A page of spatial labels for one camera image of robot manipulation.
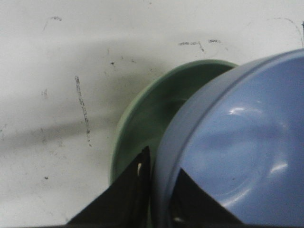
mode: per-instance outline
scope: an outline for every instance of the blue bowl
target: blue bowl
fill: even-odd
[[[181,168],[246,224],[304,226],[304,50],[236,67],[177,112],[156,155],[156,227]]]

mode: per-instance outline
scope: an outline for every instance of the white surface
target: white surface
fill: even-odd
[[[0,227],[66,223],[107,188],[116,124],[140,90],[189,61],[302,48],[303,11],[302,0],[0,1]]]

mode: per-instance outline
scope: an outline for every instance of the black plastic piece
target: black plastic piece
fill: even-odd
[[[170,201],[171,223],[175,228],[203,227],[204,224],[242,224],[183,170],[178,175]]]
[[[68,225],[143,228],[150,195],[150,151],[145,147],[97,199],[72,218]]]

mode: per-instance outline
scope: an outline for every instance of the green bowl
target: green bowl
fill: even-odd
[[[150,147],[153,164],[162,135],[179,108],[207,82],[236,66],[221,60],[190,62],[173,69],[141,91],[118,123],[110,182],[145,146]]]

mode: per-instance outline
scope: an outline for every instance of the black object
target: black object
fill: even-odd
[[[206,223],[242,223],[204,192],[183,169],[178,175],[169,211],[171,223],[177,228],[201,227]]]
[[[68,225],[143,228],[147,220],[149,195],[150,151],[149,147],[145,147],[117,180],[72,218]]]

